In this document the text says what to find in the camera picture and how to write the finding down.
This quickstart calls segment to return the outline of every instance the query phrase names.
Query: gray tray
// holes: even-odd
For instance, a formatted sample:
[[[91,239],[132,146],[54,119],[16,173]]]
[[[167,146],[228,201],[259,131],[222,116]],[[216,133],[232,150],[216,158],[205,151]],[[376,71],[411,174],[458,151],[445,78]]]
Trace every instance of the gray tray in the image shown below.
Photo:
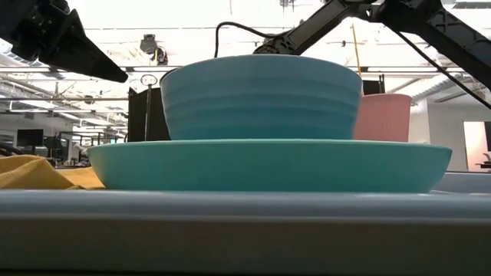
[[[491,197],[0,192],[0,270],[491,275]]]

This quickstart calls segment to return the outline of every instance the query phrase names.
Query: metal pipe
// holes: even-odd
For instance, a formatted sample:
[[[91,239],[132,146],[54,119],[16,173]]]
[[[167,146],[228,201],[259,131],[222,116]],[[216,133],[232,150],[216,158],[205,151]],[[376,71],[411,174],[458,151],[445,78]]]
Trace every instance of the metal pipe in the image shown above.
[[[61,102],[61,101],[119,101],[119,100],[128,100],[127,97],[124,98],[47,98],[47,97],[38,97],[38,98],[30,98],[30,97],[0,97],[0,101],[19,101],[19,100],[46,100],[53,102]]]
[[[42,88],[39,88],[39,87],[36,87],[34,85],[30,85],[22,80],[18,80],[16,78],[13,78],[13,77],[9,77],[5,74],[0,74],[0,78],[1,79],[4,79],[4,80],[7,80],[7,81],[11,81],[13,82],[14,84],[18,84],[18,85],[22,85],[23,87],[26,88],[26,90],[30,90],[31,92],[34,92],[34,93],[43,93],[43,94],[46,94],[46,95],[49,95],[49,96],[53,96],[53,97],[56,97],[57,94],[53,93],[53,92],[50,92],[48,90],[44,90]]]

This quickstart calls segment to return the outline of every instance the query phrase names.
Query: monitor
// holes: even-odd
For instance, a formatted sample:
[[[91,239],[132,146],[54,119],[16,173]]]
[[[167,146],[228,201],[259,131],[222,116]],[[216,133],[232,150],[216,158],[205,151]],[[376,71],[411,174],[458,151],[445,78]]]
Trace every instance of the monitor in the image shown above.
[[[17,146],[43,146],[44,130],[17,130]]]

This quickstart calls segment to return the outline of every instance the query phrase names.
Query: ceiling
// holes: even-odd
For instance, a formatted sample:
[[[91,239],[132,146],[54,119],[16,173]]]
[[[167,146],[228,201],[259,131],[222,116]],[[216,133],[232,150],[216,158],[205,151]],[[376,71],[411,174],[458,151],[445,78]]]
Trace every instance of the ceiling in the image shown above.
[[[137,72],[132,73],[125,84],[70,73],[53,77],[52,74],[42,74],[42,71],[47,70],[43,64],[27,63],[17,58],[9,53],[10,45],[0,42],[0,67],[2,67],[0,74],[7,74],[23,84],[27,83],[38,88],[26,89],[25,86],[15,84],[20,91],[33,97],[49,92],[67,98],[83,99],[86,96],[125,98],[129,87],[137,91],[145,89],[145,86],[140,83],[143,74],[153,74],[160,78],[164,72],[174,67],[211,58],[214,51],[215,27],[221,21],[236,21],[264,33],[279,33],[295,27],[300,20],[307,19],[322,5],[320,0],[296,0],[295,7],[292,5],[282,7],[279,0],[69,0],[68,2],[72,9],[78,10],[86,35],[118,65],[135,67]],[[448,8],[452,8],[454,2],[445,1],[445,4],[448,4]],[[473,8],[453,9],[451,12],[484,35],[491,35],[491,23],[486,20],[491,16],[490,9],[473,6]],[[429,73],[434,69],[383,25],[368,24],[359,19],[349,18],[303,55],[343,64],[356,71],[357,58],[354,52],[352,25],[358,41],[360,64],[372,70],[364,73],[364,78],[377,79],[380,74],[377,71],[381,70],[385,75],[387,91],[413,96],[427,89],[424,82],[436,76],[433,72]],[[156,35],[159,46],[168,54],[169,66],[155,66],[139,49],[144,34]],[[237,28],[224,28],[219,35],[220,57],[251,54],[262,43],[262,38]],[[409,34],[407,36],[430,57],[441,64],[452,65],[434,48],[427,47],[427,43],[417,36]],[[11,81],[3,81],[5,84],[12,84]],[[435,104],[477,103],[469,95],[439,102],[442,98],[451,97],[459,92],[461,92],[459,89],[450,87],[429,95],[428,99]],[[483,92],[486,95],[489,93],[487,89]],[[39,103],[36,103],[37,106],[31,105],[32,103],[16,103],[16,109],[41,108]],[[67,100],[53,104],[75,110],[100,111],[91,114],[73,113],[71,117],[66,117],[67,120],[96,118],[109,120],[110,123],[121,126],[126,122],[121,115],[127,109],[127,102],[123,100],[98,101],[93,104],[86,104],[80,100]]]

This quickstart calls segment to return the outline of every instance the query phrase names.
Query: teal bowl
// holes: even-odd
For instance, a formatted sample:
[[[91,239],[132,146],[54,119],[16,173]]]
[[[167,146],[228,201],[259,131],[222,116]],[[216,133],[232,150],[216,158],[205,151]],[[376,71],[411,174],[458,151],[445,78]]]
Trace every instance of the teal bowl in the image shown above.
[[[160,87],[172,140],[347,140],[362,81],[329,61],[254,54],[181,67]]]
[[[88,149],[108,189],[247,192],[429,192],[452,151],[355,140],[187,140]]]

